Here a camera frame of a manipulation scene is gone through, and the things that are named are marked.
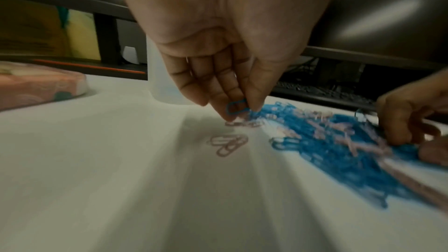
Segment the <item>computer monitor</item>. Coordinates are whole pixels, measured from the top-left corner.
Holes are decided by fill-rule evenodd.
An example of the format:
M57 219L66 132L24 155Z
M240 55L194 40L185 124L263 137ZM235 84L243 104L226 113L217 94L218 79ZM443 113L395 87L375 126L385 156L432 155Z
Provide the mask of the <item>computer monitor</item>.
M32 0L133 21L123 0ZM448 0L333 0L303 55L437 70L448 62Z

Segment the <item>skin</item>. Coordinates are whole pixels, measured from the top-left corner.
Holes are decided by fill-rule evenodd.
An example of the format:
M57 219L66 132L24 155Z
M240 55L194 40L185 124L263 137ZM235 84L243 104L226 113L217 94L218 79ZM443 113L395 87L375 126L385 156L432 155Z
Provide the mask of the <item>skin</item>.
M262 107L329 1L126 0L181 93L227 121L231 101Z
M379 124L392 145L420 144L423 161L448 166L448 137L423 119L432 113L448 114L448 70L399 87L377 101ZM425 141L425 134L435 137Z

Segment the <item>fingernail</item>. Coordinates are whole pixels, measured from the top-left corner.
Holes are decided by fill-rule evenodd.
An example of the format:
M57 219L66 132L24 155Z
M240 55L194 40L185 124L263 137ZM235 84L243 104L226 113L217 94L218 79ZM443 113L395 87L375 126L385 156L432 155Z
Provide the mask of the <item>fingernail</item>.
M448 161L448 150L444 147L421 147L419 158L430 163L445 164Z

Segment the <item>orange strip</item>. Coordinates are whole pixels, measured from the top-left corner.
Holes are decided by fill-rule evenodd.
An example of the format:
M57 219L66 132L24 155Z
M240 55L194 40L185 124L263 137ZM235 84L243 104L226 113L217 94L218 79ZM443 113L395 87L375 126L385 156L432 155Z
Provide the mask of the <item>orange strip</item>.
M52 61L52 60L45 60L45 59L33 59L33 61L42 62L42 63L50 63L50 64L86 67L86 68L92 68L92 69L111 70L111 71L126 72L126 73L146 74L146 72L143 72L143 71L125 70L125 69L102 67L102 66L92 66L92 65L84 65L84 64L78 64L78 63L59 62L59 61Z

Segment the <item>blue paper clip pile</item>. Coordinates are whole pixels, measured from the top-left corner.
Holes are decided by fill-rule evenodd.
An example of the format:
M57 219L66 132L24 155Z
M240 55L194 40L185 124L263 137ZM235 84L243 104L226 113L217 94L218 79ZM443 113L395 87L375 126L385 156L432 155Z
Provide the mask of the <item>blue paper clip pile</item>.
M274 105L264 105L260 112L251 112L250 119L275 121L296 132L301 136L300 139L273 138L271 139L272 147L280 151L299 152L302 158L380 208L387 208L388 196L424 202L418 195L383 171L373 153L359 150L358 156L354 157L346 145L335 143L334 136L343 135L343 133L326 127L317 117L318 112L308 112L308 114L302 112L304 113L302 116L297 115L297 112L300 110L295 106L277 102ZM350 136L352 141L376 144L363 130L365 124L372 125L368 120L360 121L356 116L333 114L328 117L328 121L350 123L354 131L354 134ZM312 120L325 128L324 140L314 138L316 128L307 120ZM413 145L392 147L392 150L393 155L401 160L418 162L417 148Z

